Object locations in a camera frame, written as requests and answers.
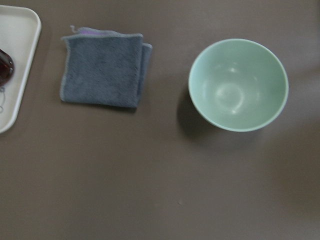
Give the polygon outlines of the grey folded cloth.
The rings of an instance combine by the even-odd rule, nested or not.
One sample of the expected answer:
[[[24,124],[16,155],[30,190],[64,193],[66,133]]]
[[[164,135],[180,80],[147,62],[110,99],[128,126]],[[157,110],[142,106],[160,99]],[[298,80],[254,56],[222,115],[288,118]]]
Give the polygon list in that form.
[[[62,101],[138,107],[153,50],[141,33],[80,27],[62,40],[67,50]]]

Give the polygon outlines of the cream tray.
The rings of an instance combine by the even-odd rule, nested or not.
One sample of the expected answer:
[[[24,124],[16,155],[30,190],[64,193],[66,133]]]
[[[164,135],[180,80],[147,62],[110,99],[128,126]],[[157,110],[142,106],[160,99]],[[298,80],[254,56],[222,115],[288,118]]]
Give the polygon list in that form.
[[[41,29],[41,20],[32,9],[0,6],[0,49],[14,63],[13,76],[0,87],[1,133],[11,128],[17,119]]]

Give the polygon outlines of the green bowl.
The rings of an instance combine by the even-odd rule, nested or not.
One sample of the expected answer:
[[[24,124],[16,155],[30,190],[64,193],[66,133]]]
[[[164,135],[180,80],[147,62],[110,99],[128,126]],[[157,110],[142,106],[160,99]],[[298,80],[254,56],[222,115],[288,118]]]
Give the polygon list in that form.
[[[271,50],[252,40],[232,38],[211,44],[195,58],[188,93],[196,111],[211,125],[252,132],[281,114],[289,81]]]

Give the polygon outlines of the tea bottle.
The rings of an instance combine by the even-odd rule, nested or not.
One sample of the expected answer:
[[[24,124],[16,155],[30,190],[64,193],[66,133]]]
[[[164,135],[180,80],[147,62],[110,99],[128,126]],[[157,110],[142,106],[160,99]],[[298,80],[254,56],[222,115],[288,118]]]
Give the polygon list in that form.
[[[4,86],[13,76],[15,64],[9,54],[0,49],[0,86]]]

